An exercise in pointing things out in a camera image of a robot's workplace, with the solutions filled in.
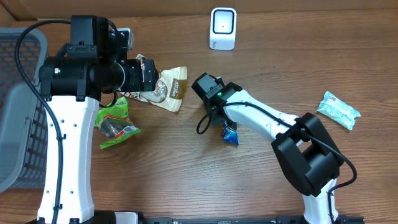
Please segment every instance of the trash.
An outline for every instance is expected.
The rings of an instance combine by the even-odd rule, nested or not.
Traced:
[[[121,94],[128,98],[149,102],[171,112],[176,112],[180,109],[182,96],[187,85],[187,73],[185,66],[164,70],[160,73],[155,91],[121,92]]]
[[[224,121],[224,142],[233,143],[237,146],[239,145],[238,133],[236,132],[237,127],[238,124],[236,122],[231,120]]]
[[[355,124],[355,118],[361,114],[352,106],[339,100],[335,95],[326,91],[323,100],[319,104],[317,112],[320,112],[329,118],[337,121],[345,128],[352,130]]]
[[[121,143],[140,132],[129,119],[125,97],[119,98],[112,107],[100,110],[94,126],[106,135],[106,141],[100,145],[102,149]]]

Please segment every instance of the teal and white packet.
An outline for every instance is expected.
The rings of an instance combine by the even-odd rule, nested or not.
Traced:
[[[348,130],[353,129],[355,118],[361,116],[356,109],[339,100],[329,91],[326,91],[323,96],[323,100],[319,104],[317,112],[337,121],[337,123],[343,125]]]

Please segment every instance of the wooden table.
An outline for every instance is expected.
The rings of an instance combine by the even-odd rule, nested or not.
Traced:
[[[329,90],[362,114],[353,131],[317,113],[358,180],[337,191],[340,214],[367,223],[398,219],[398,10],[239,14],[233,51],[208,47],[209,16],[113,19],[130,27],[134,50],[159,71],[188,67],[178,113],[129,100],[140,134],[101,150],[95,131],[91,189],[97,209],[140,210],[147,217],[259,218],[303,213],[302,196],[283,176],[269,142],[243,126],[239,147],[222,141],[222,127],[195,132],[205,114],[190,85],[203,72],[235,82],[277,110],[303,115]],[[14,26],[30,23],[16,22]],[[69,41],[69,26],[40,28],[53,55]],[[112,96],[103,96],[110,102]],[[347,165],[339,182],[351,178]],[[0,195],[0,223],[35,218],[42,190]]]

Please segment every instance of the gold label on wrapper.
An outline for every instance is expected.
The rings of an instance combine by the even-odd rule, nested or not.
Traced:
[[[187,85],[186,80],[178,80],[176,78],[173,78],[173,85],[172,89],[170,90],[169,97],[176,100],[181,100],[186,85]]]

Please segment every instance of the gray plastic bin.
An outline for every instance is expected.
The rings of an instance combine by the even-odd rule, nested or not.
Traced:
[[[44,107],[24,83],[14,61],[17,38],[25,28],[0,28],[0,192],[8,188],[41,188],[47,162]],[[33,30],[20,49],[21,64],[39,89],[39,68],[47,39]]]

